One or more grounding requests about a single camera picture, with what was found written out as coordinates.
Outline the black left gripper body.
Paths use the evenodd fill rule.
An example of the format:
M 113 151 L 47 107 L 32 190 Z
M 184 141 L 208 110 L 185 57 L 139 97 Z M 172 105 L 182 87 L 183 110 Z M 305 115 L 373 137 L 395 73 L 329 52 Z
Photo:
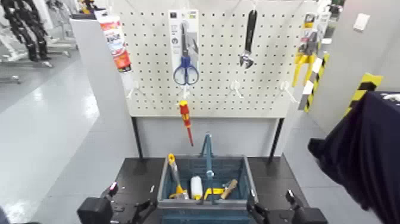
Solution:
M 134 223 L 136 203 L 123 203 L 116 200 L 111 202 L 113 216 L 111 223 Z

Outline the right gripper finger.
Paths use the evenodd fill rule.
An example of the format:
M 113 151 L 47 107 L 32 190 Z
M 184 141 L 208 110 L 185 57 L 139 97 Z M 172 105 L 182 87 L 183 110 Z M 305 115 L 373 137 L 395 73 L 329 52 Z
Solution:
M 295 194 L 292 192 L 291 189 L 286 191 L 285 195 L 286 201 L 290 204 L 291 208 L 295 208 L 297 206 Z
M 248 212 L 258 224 L 269 224 L 269 211 L 260 203 L 248 204 Z

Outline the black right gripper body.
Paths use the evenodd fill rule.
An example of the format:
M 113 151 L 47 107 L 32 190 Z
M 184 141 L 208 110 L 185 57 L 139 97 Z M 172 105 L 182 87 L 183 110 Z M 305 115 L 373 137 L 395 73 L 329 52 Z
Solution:
M 269 224 L 292 224 L 295 212 L 293 210 L 270 210 L 268 212 Z

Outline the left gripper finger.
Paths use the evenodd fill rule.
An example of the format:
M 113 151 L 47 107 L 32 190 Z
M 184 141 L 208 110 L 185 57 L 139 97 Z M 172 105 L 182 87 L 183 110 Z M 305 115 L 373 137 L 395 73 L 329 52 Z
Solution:
M 146 200 L 144 203 L 137 203 L 135 205 L 135 212 L 131 223 L 143 224 L 145 220 L 156 210 L 156 202 Z
M 118 183 L 113 182 L 108 188 L 106 188 L 102 193 L 102 198 L 112 198 L 118 192 Z

